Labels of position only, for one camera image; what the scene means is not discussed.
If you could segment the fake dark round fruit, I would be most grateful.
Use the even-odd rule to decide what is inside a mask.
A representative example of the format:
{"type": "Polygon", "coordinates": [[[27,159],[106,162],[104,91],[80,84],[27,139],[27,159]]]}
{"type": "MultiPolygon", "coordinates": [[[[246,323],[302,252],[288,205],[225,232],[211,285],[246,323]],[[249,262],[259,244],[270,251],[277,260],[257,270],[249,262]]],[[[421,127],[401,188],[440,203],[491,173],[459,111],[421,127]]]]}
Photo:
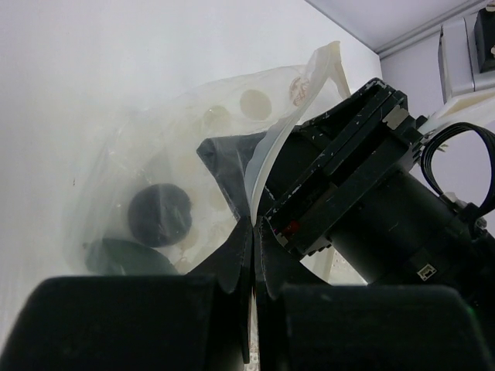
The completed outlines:
{"type": "Polygon", "coordinates": [[[188,194],[170,183],[139,191],[128,207],[128,225],[141,244],[168,247],[184,240],[192,226],[192,203],[188,194]]]}

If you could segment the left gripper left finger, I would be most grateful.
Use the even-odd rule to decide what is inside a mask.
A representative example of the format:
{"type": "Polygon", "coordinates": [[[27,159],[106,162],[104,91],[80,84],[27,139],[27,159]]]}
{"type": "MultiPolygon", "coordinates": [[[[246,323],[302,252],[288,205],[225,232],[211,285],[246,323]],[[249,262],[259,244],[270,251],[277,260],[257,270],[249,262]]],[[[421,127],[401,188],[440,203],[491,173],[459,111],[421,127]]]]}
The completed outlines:
{"type": "Polygon", "coordinates": [[[253,228],[185,275],[55,277],[29,296],[3,370],[241,370],[250,359],[253,228]]]}

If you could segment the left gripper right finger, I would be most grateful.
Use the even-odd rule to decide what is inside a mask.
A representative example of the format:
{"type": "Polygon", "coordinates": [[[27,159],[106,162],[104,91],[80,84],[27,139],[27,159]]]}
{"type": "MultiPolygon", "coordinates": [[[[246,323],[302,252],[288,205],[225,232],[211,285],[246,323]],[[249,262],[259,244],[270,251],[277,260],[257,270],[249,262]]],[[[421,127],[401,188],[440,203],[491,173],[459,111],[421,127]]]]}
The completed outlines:
{"type": "Polygon", "coordinates": [[[332,286],[254,230],[263,370],[492,370],[485,320],[453,289],[332,286]]]}

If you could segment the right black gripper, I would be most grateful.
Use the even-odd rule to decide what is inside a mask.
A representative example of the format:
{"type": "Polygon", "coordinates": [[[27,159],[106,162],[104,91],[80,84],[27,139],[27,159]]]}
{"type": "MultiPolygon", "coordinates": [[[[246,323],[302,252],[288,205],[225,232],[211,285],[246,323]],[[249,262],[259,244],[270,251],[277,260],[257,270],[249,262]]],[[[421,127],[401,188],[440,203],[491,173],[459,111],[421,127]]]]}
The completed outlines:
{"type": "MultiPolygon", "coordinates": [[[[319,238],[370,191],[419,159],[424,117],[406,94],[379,78],[294,128],[269,173],[261,209],[280,244],[297,257],[321,250],[319,238]]],[[[202,140],[196,153],[234,218],[251,215],[244,176],[264,131],[202,140]]]]}

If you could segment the fake dark green avocado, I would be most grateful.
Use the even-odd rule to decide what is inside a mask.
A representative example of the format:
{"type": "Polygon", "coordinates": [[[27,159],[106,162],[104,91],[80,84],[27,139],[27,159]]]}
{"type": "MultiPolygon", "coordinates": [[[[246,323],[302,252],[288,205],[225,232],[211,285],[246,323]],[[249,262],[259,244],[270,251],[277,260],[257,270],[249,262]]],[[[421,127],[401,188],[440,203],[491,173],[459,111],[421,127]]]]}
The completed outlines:
{"type": "Polygon", "coordinates": [[[169,259],[139,243],[103,238],[84,244],[86,268],[103,276],[177,275],[169,259]]]}

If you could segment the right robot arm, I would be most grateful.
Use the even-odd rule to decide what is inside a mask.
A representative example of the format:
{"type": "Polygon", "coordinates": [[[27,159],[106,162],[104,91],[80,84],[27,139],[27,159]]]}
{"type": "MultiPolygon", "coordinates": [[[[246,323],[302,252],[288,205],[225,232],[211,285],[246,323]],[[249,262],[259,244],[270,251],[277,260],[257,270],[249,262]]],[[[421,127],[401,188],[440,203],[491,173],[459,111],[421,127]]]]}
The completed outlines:
{"type": "Polygon", "coordinates": [[[458,122],[422,134],[408,99],[374,78],[327,112],[293,128],[261,191],[248,200],[248,167],[268,134],[203,140],[196,152],[234,215],[256,222],[255,291],[276,297],[307,273],[304,257],[335,248],[372,285],[445,285],[479,307],[494,300],[494,238],[479,204],[444,192],[432,160],[449,139],[493,132],[458,122]]]}

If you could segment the clear polka dot zip bag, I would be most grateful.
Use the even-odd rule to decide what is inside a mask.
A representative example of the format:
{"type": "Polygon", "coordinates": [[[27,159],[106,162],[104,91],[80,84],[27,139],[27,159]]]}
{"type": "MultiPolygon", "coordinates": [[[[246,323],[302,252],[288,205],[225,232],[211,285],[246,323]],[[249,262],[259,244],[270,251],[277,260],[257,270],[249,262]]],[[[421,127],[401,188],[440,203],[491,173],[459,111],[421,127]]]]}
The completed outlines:
{"type": "Polygon", "coordinates": [[[78,190],[65,215],[62,251],[71,272],[103,276],[86,268],[84,244],[103,238],[139,243],[128,225],[131,200],[149,186],[170,183],[188,194],[192,226],[181,242],[151,248],[178,274],[189,273],[227,240],[238,221],[196,153],[202,140],[266,133],[244,176],[251,193],[247,218],[255,221],[289,133],[349,96],[340,43],[334,41],[302,65],[217,80],[158,107],[108,118],[78,162],[78,190]]]}

